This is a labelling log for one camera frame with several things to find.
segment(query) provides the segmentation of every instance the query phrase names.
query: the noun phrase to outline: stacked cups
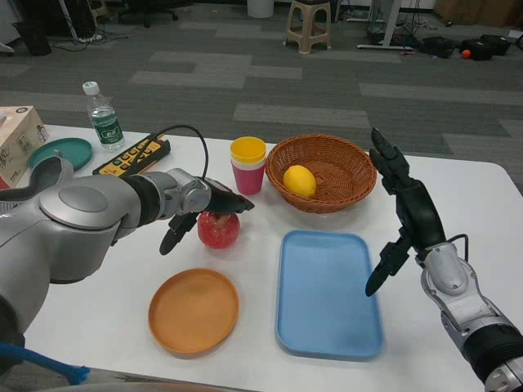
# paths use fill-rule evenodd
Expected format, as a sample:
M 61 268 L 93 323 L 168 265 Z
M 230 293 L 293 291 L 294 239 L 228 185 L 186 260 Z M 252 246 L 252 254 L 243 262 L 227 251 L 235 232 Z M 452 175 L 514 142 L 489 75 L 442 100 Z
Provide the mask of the stacked cups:
M 265 142 L 257 137 L 240 137 L 230 145 L 230 162 L 241 194 L 257 194 L 265 172 Z

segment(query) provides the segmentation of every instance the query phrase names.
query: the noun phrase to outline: yellow lemon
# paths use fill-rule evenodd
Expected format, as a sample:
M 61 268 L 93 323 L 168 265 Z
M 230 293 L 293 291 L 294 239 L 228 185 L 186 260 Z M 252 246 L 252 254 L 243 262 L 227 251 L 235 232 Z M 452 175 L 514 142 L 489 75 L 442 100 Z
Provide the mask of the yellow lemon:
M 316 193 L 316 178 L 309 169 L 300 165 L 287 169 L 284 174 L 284 185 L 303 198 L 312 198 Z

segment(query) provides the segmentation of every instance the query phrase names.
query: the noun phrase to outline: brown woven basket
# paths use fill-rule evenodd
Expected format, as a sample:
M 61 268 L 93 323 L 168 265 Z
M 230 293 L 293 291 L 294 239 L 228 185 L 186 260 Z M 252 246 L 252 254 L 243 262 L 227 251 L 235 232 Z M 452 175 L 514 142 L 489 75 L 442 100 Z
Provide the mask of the brown woven basket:
M 302 165 L 316 178 L 314 198 L 302 198 L 284 187 L 284 173 Z M 365 198 L 376 184 L 376 169 L 357 145 L 331 135 L 291 137 L 276 145 L 266 160 L 272 185 L 295 208 L 326 214 L 340 211 Z

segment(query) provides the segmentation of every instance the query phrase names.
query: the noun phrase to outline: orange plate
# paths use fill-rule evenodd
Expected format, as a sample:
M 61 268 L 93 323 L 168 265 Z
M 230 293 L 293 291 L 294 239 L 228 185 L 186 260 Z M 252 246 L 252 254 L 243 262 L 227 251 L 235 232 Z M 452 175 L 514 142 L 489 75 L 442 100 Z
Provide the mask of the orange plate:
M 235 327 L 238 292 L 212 269 L 188 269 L 167 280 L 149 306 L 149 328 L 165 349 L 196 354 L 223 341 Z

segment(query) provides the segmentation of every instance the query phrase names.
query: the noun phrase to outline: cardboard box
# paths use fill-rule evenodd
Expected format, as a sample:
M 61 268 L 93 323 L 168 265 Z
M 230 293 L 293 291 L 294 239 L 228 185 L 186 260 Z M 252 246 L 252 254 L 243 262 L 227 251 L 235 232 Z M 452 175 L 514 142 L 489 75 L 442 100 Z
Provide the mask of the cardboard box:
M 443 21 L 456 25 L 475 25 L 483 8 L 484 0 L 438 0 L 434 12 Z
M 14 188 L 48 138 L 33 106 L 0 106 L 0 189 Z
M 522 0 L 484 0 L 477 23 L 485 26 L 514 25 L 521 15 Z

